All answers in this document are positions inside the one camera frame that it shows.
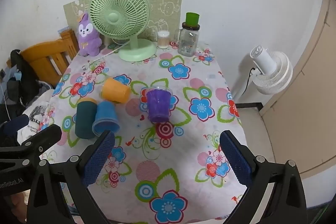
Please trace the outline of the green desk fan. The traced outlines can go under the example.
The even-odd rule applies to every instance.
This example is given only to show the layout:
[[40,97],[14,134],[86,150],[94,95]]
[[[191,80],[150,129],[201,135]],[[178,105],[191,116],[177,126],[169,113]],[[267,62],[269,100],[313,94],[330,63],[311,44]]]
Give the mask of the green desk fan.
[[154,42],[138,38],[149,22],[149,0],[92,0],[89,17],[100,34],[124,41],[117,49],[122,60],[139,62],[156,54]]

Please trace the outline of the purple plastic cup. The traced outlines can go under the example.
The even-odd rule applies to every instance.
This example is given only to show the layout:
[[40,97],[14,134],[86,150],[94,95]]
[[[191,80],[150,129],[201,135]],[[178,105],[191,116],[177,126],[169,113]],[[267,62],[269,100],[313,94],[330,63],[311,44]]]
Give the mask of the purple plastic cup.
[[148,118],[152,123],[169,120],[171,91],[165,86],[154,86],[147,90]]

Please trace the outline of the cotton swab container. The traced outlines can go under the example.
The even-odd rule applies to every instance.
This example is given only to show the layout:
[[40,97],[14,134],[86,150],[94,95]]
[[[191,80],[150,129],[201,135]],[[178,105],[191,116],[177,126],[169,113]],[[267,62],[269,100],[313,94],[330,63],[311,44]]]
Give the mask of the cotton swab container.
[[157,32],[157,46],[161,49],[169,47],[170,44],[170,32],[161,30]]

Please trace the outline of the dark teal cup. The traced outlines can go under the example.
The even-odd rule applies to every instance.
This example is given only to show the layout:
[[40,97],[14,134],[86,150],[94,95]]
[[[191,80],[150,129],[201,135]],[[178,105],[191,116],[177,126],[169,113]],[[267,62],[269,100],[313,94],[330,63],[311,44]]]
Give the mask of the dark teal cup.
[[82,98],[77,104],[75,134],[80,139],[92,139],[95,134],[92,124],[97,112],[97,101],[90,97]]

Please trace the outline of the beige cartoon board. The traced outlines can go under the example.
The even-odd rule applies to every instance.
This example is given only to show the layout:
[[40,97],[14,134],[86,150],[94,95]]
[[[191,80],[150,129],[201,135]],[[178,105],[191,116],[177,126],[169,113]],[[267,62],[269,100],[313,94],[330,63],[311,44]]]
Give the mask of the beige cartoon board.
[[[63,6],[68,26],[77,34],[80,16],[89,11],[92,0],[76,0]],[[157,40],[158,31],[169,31],[173,37],[181,24],[182,0],[149,0],[150,19],[147,28],[139,34],[139,38]]]

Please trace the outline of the purple plush toy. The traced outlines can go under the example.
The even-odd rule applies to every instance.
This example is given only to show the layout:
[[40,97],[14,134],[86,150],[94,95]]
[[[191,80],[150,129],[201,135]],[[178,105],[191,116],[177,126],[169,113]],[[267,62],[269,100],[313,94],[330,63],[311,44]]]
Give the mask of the purple plush toy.
[[88,12],[84,12],[84,14],[80,16],[77,30],[79,55],[97,56],[100,52],[102,40],[100,39],[100,33],[91,23]]

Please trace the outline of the orange wooden chair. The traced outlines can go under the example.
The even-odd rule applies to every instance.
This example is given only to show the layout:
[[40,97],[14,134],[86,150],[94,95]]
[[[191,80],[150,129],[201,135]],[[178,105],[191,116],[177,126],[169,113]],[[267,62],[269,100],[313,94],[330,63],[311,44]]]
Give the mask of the orange wooden chair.
[[11,54],[6,63],[10,68],[16,66],[21,70],[24,79],[43,81],[56,87],[78,51],[75,32],[67,29],[57,40],[38,43],[20,51],[17,61]]

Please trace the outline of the white standing fan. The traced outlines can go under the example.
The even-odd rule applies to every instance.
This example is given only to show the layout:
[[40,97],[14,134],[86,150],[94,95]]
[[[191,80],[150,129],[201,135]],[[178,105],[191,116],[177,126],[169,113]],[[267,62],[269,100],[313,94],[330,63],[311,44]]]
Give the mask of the white standing fan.
[[288,87],[293,76],[293,66],[284,52],[268,51],[263,46],[254,47],[249,54],[254,63],[247,83],[233,95],[235,102],[246,92],[250,84],[265,96],[280,93]]

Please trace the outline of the green cup on jar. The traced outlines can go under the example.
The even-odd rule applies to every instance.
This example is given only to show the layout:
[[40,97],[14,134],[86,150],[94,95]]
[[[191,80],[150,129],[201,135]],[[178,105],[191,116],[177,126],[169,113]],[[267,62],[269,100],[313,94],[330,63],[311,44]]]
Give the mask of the green cup on jar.
[[189,27],[197,27],[199,23],[199,14],[194,12],[186,13],[185,24]]

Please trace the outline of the orange plastic cup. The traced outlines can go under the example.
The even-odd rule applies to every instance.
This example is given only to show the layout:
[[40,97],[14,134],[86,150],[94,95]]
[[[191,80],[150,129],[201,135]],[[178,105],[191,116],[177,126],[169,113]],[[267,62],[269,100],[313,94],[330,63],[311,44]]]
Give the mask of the orange plastic cup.
[[127,103],[130,92],[130,87],[109,77],[105,80],[102,86],[101,97],[102,99],[111,102]]

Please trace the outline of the floral tablecloth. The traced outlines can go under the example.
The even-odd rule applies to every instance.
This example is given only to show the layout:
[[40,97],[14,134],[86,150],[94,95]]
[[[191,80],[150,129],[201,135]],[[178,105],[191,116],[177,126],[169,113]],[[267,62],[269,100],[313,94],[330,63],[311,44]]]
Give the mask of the floral tablecloth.
[[[90,144],[75,134],[76,107],[85,97],[101,102],[109,77],[130,87],[116,105],[120,131],[96,182],[89,187],[105,216],[123,223],[190,223],[226,219],[242,197],[220,148],[222,131],[245,143],[242,123],[213,52],[193,57],[171,43],[149,59],[125,62],[109,46],[96,57],[76,56],[57,84],[43,127],[57,124],[60,141],[43,153],[50,162],[81,154]],[[171,91],[169,120],[152,123],[146,92]]]

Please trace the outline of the blue plastic cup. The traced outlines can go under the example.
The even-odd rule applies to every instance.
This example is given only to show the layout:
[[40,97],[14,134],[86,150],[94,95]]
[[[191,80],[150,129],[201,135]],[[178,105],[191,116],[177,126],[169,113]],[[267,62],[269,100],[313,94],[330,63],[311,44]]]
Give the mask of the blue plastic cup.
[[115,105],[110,101],[102,101],[97,105],[95,120],[92,124],[92,131],[96,136],[100,136],[105,130],[114,134],[120,130]]

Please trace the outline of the pile of dark clothes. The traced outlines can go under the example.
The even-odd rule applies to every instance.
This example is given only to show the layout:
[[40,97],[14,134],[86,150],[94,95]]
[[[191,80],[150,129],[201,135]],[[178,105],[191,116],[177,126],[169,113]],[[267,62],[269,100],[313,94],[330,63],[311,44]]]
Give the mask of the pile of dark clothes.
[[11,122],[22,114],[29,118],[23,128],[5,133],[1,130],[1,146],[22,144],[43,128],[43,119],[54,88],[40,81],[31,65],[18,50],[10,53],[11,68],[1,71],[1,124]]

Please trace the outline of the glass mason jar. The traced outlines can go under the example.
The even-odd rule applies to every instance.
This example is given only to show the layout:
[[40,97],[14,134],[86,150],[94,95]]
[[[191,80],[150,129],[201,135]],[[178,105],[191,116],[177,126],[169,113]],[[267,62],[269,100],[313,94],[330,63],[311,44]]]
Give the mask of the glass mason jar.
[[193,57],[198,45],[200,25],[196,27],[188,26],[186,22],[182,23],[182,28],[176,32],[176,41],[178,44],[178,53],[187,57]]

